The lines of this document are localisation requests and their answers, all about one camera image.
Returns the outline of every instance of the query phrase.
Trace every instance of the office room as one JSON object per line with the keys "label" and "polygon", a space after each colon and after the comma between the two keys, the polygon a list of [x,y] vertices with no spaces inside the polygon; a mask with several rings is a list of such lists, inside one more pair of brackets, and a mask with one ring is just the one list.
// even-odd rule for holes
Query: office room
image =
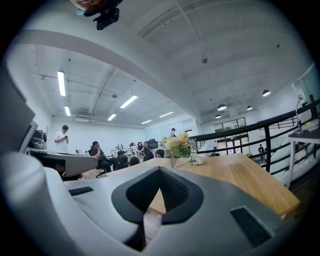
{"label": "office room", "polygon": [[3,184],[48,216],[61,247],[23,226],[46,254],[259,254],[308,209],[319,72],[268,1],[49,1],[1,73],[25,166],[5,177],[37,196]]}

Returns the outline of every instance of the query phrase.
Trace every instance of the light fixture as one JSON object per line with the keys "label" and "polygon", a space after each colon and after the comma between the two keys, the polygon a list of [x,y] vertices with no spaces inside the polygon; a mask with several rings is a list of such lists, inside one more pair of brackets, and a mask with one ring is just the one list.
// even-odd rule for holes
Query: light fixture
{"label": "light fixture", "polygon": [[152,120],[148,120],[148,121],[142,122],[141,124],[144,125],[144,124],[149,123],[149,122],[151,122],[151,121],[152,121]]}
{"label": "light fixture", "polygon": [[111,121],[112,119],[114,119],[115,116],[116,116],[116,114],[112,114],[112,115],[108,118],[108,121]]}
{"label": "light fixture", "polygon": [[125,103],[123,103],[123,105],[120,108],[124,109],[126,106],[128,106],[131,102],[133,102],[137,98],[138,96],[133,95],[130,99],[128,99]]}
{"label": "light fixture", "polygon": [[173,113],[173,112],[169,112],[169,113],[166,113],[166,114],[160,115],[159,117],[160,117],[160,118],[162,118],[162,117],[167,116],[167,115],[170,115],[170,114],[172,114],[172,113]]}
{"label": "light fixture", "polygon": [[62,71],[58,71],[58,83],[61,96],[66,96],[65,90],[65,73]]}
{"label": "light fixture", "polygon": [[220,104],[220,105],[218,106],[218,111],[225,110],[226,108],[227,108],[227,106],[226,106],[226,105],[224,105],[224,104]]}
{"label": "light fixture", "polygon": [[71,114],[70,114],[70,109],[69,109],[69,107],[68,107],[68,106],[64,106],[64,110],[65,110],[66,115],[67,115],[68,117],[70,117]]}
{"label": "light fixture", "polygon": [[263,93],[262,93],[262,96],[263,97],[266,97],[270,94],[271,92],[269,90],[264,90]]}

